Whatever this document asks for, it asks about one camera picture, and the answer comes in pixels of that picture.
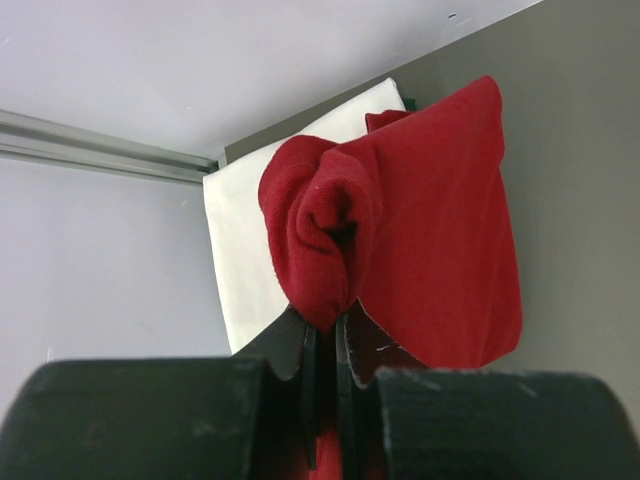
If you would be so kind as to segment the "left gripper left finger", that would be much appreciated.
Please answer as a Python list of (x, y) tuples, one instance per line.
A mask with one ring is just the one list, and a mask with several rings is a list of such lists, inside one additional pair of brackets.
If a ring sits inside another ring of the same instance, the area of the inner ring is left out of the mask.
[(288, 305), (259, 335), (234, 354), (265, 360), (275, 376), (294, 387), (297, 420), (308, 468), (315, 470), (317, 413), (317, 329)]

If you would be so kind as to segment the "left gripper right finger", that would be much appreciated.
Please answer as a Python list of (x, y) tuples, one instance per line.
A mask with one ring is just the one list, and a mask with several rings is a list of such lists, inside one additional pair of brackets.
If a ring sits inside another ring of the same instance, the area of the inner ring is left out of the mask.
[(387, 479), (382, 407), (376, 372), (424, 365), (396, 343), (360, 301), (335, 329), (337, 426), (345, 479)]

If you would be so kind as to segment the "dark red t shirt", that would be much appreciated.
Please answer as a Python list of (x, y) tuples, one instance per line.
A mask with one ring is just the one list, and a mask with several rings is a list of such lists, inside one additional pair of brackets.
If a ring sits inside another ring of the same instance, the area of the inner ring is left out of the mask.
[(523, 312), (497, 83), (484, 76), (365, 123), (342, 144), (290, 138), (261, 177), (286, 298), (322, 332), (360, 302), (430, 367), (478, 368), (510, 353)]

